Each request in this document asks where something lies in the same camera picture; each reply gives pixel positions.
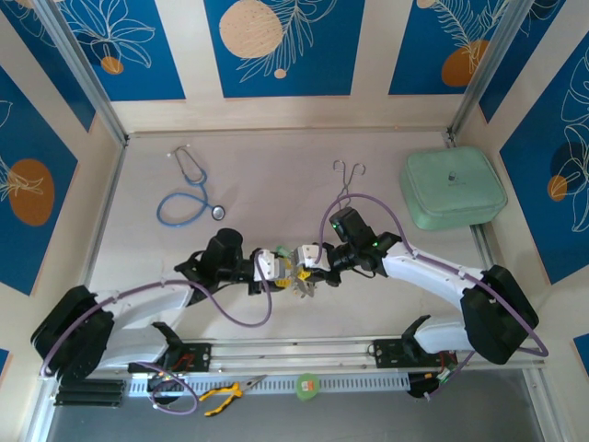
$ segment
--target white plastic clip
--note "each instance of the white plastic clip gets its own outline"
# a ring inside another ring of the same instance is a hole
[[[111,304],[116,304],[119,302],[119,298],[121,297],[121,292],[119,290],[114,290],[114,294],[112,295],[112,302]]]

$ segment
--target stethoscope chest piece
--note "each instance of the stethoscope chest piece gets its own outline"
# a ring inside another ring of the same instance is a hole
[[[221,221],[225,218],[225,208],[222,205],[216,205],[211,209],[211,215],[215,221]]]

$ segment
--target lavender cable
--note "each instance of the lavender cable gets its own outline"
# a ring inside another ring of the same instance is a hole
[[[450,373],[448,375],[448,378],[445,380],[444,384],[440,384],[438,386],[438,388],[434,391],[432,391],[431,393],[426,393],[425,398],[430,401],[432,399],[433,396],[435,396],[436,394],[438,394],[440,392],[441,389],[444,388],[444,385],[446,385],[448,382],[450,382],[450,379],[453,378],[454,376],[456,376],[458,373],[460,373],[462,371],[462,369],[467,366],[468,361],[470,361],[470,359],[472,358],[472,356],[475,355],[476,352],[470,352],[467,357],[465,357],[462,361],[460,361],[460,364],[458,364],[458,366],[456,367],[456,369]]]
[[[246,322],[242,322],[240,320],[236,320],[231,315],[229,315],[219,305],[219,303],[213,297],[211,292],[209,292],[203,285],[200,285],[198,283],[194,283],[192,281],[186,281],[184,279],[172,279],[169,281],[160,281],[157,283],[140,285],[138,287],[132,288],[132,289],[127,290],[125,292],[121,292],[117,297],[106,298],[105,300],[97,303],[97,305],[94,306],[93,308],[89,309],[88,311],[86,311],[85,313],[80,315],[74,322],[72,322],[72,324],[67,329],[65,329],[64,333],[62,333],[62,335],[57,339],[57,341],[55,341],[55,344],[53,345],[51,350],[45,356],[45,359],[43,360],[43,364],[41,365],[41,368],[40,368],[40,375],[44,376],[44,377],[52,375],[51,371],[49,370],[49,364],[52,361],[52,359],[55,357],[55,354],[59,351],[59,349],[64,344],[65,340],[74,332],[74,330],[77,329],[82,323],[84,323],[90,316],[92,316],[94,313],[96,313],[97,311],[99,311],[103,307],[107,306],[108,304],[116,303],[119,299],[124,299],[126,297],[130,297],[131,295],[136,295],[138,293],[144,292],[146,290],[151,290],[152,288],[156,288],[156,287],[163,287],[163,286],[167,286],[167,285],[189,285],[189,286],[196,288],[197,290],[200,290],[201,292],[203,292],[213,302],[213,305],[219,310],[219,312],[223,316],[225,316],[228,320],[230,320],[230,321],[234,322],[235,324],[240,325],[242,327],[248,327],[248,328],[261,327],[266,322],[268,322],[268,320],[270,319],[270,315],[272,313],[272,297],[271,297],[270,287],[268,286],[268,281],[266,281],[264,273],[260,267],[260,263],[259,263],[260,254],[261,254],[261,251],[256,253],[256,256],[254,257],[254,264],[256,265],[256,268],[258,269],[258,273],[260,274],[260,277],[261,277],[262,286],[264,287],[264,290],[266,291],[266,296],[268,297],[268,310],[266,312],[266,316],[260,322],[256,322],[254,324],[249,324]]]
[[[192,414],[192,413],[196,412],[196,409],[199,406],[199,396],[196,394],[196,391],[194,391],[194,389],[188,384],[188,382],[186,382],[182,378],[179,378],[171,371],[167,371],[163,367],[157,366],[156,364],[152,364],[150,362],[137,362],[136,364],[139,364],[140,366],[144,366],[145,368],[151,368],[152,370],[155,370],[158,373],[166,373],[168,376],[171,377],[172,382],[176,382],[177,384],[180,384],[180,386],[183,387],[184,389],[186,389],[186,391],[194,399],[194,403],[192,404],[192,407],[189,408],[189,410],[170,410],[168,407],[163,407],[159,403],[157,403],[156,392],[157,392],[158,388],[155,387],[154,390],[149,394],[149,401],[151,401],[151,403],[154,405],[154,408],[156,410],[159,410],[160,412],[164,412],[167,414],[174,414],[176,416],[186,416],[187,414]]]
[[[336,199],[333,203],[331,203],[329,205],[328,209],[325,211],[325,214],[323,215],[323,219],[321,219],[321,226],[319,228],[319,245],[323,244],[323,231],[325,229],[325,223],[328,220],[328,216],[329,216],[329,213],[331,212],[331,210],[340,201],[346,200],[346,199],[352,199],[352,198],[364,198],[366,200],[370,200],[374,203],[377,203],[383,209],[385,209],[387,211],[387,213],[391,216],[391,218],[393,218],[393,221],[395,222],[395,225],[397,226],[398,233],[401,236],[401,240],[403,241],[405,248],[407,249],[407,251],[409,253],[414,254],[413,247],[407,241],[407,236],[405,235],[405,231],[403,230],[401,223],[399,222],[397,216],[390,209],[390,207],[388,207],[385,203],[383,203],[378,198],[375,198],[374,196],[366,195],[364,193],[349,193],[347,195],[343,195],[342,197]],[[318,255],[315,263],[319,263],[319,261],[321,260],[322,254],[323,254],[323,248],[319,247],[319,255]],[[434,265],[435,267],[438,267],[448,273],[456,274],[456,275],[462,274],[460,269],[457,269],[456,267],[446,264],[445,262],[437,261],[434,258],[430,258],[428,256],[423,256],[419,253],[417,253],[416,257],[418,260],[423,261],[423,262],[428,262],[431,265]],[[524,330],[527,332],[527,334],[536,342],[536,344],[539,348],[539,350],[537,350],[537,349],[533,349],[533,348],[520,347],[518,349],[518,351],[523,352],[523,353],[527,353],[530,355],[541,356],[541,357],[547,357],[549,355],[549,349],[542,342],[542,340],[536,334],[534,329],[532,329],[532,327],[530,327],[530,325],[527,322],[525,322],[524,318],[522,318],[522,316],[517,311],[515,311],[515,309],[501,295],[499,295],[499,293],[497,293],[492,287],[484,284],[482,281],[477,279],[475,276],[472,276],[471,274],[464,273],[463,277],[465,279],[467,279],[468,281],[470,281],[471,283],[479,286],[480,288],[485,290],[487,293],[489,293],[493,298],[495,298],[497,300],[497,302],[499,302],[501,304],[501,306],[503,308],[505,308],[505,310],[507,310],[507,312],[509,312],[509,314],[515,318],[515,320],[517,320],[517,322],[524,328]],[[470,354],[468,354],[468,356],[458,365],[456,370],[453,372],[452,377],[454,375],[457,375],[462,370],[462,368],[464,368],[464,366],[468,363],[468,361],[470,360],[470,358],[474,354],[475,354],[475,352],[471,352]]]

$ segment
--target green small container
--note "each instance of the green small container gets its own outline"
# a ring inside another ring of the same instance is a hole
[[[476,147],[413,154],[400,184],[413,222],[424,230],[488,223],[507,204],[495,171]]]

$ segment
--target white perforated rail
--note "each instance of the white perforated rail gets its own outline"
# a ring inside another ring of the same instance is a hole
[[[256,385],[248,394],[294,394],[298,376],[271,376]],[[324,393],[348,393],[366,391],[407,391],[410,389],[409,377],[406,373],[384,373],[366,375],[320,375],[319,391]],[[233,382],[247,380],[248,377],[228,376],[187,376],[184,380],[196,391],[203,394],[207,390],[226,387]],[[148,393],[147,379],[135,378],[129,382],[130,397],[146,396]],[[170,396],[181,395],[180,386],[165,393]]]

